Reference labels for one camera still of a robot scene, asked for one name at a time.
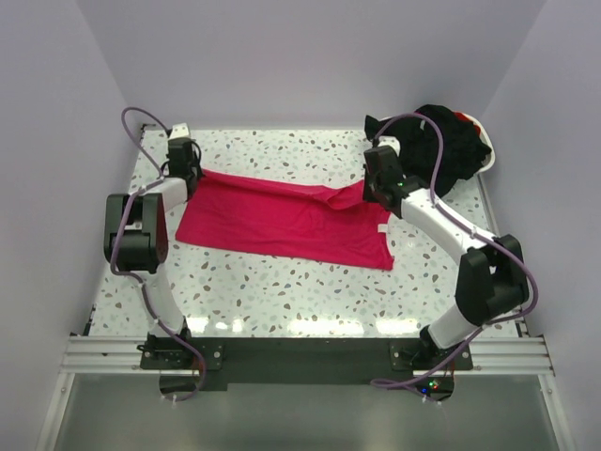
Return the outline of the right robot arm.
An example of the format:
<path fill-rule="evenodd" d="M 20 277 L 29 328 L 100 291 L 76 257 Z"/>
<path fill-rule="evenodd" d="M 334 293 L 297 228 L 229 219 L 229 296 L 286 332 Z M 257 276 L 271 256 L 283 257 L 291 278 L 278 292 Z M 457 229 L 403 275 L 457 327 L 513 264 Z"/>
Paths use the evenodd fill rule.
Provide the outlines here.
<path fill-rule="evenodd" d="M 441 368 L 477 329 L 529 300 L 521 244 L 446 208 L 423 180 L 403 174 L 392 147 L 370 148 L 363 156 L 363 199 L 420 229 L 458 265 L 455 304 L 422 328 L 414 357 L 428 368 Z"/>

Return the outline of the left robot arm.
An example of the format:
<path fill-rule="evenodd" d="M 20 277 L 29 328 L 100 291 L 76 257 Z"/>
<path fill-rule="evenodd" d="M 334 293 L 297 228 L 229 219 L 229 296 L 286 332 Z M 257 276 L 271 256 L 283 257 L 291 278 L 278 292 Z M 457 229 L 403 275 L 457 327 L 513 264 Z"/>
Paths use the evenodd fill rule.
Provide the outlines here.
<path fill-rule="evenodd" d="M 159 178 L 106 200 L 104 255 L 113 275 L 129 277 L 137 285 L 148 324 L 139 351 L 150 369 L 203 368 L 204 358 L 191 342 L 164 267 L 169 252 L 166 213 L 193 197 L 203 177 L 200 161 L 200 147 L 182 127 L 175 127 Z"/>

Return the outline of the pink t shirt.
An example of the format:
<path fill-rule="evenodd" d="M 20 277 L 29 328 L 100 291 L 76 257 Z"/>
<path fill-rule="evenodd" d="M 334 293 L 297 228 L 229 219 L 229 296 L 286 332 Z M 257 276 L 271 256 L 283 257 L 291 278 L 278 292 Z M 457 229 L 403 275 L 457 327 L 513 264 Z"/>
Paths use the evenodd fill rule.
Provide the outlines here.
<path fill-rule="evenodd" d="M 195 246 L 389 271 L 390 214 L 363 200 L 362 181 L 342 188 L 208 171 L 175 237 Z"/>

